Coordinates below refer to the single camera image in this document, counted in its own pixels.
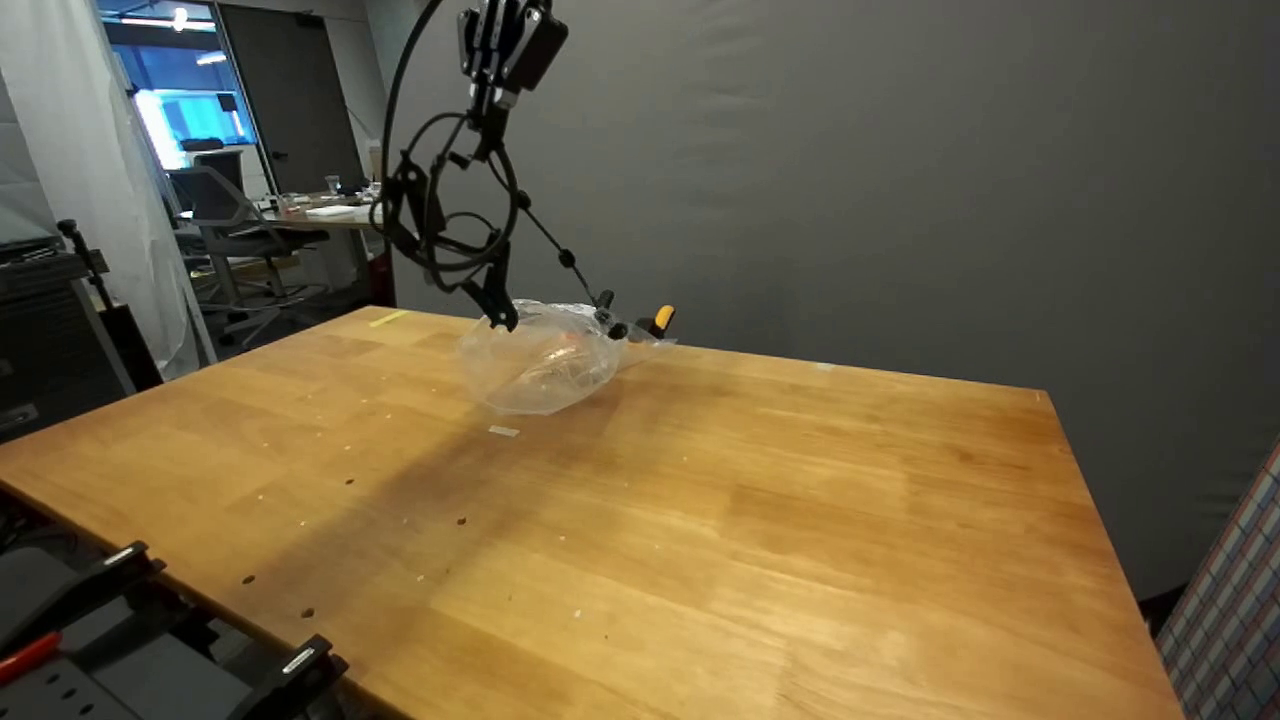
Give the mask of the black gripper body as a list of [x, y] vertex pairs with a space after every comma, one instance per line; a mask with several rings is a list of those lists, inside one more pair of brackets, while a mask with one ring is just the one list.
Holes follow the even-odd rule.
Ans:
[[461, 69], [477, 88], [531, 91], [563, 40], [553, 0], [482, 0], [461, 12]]

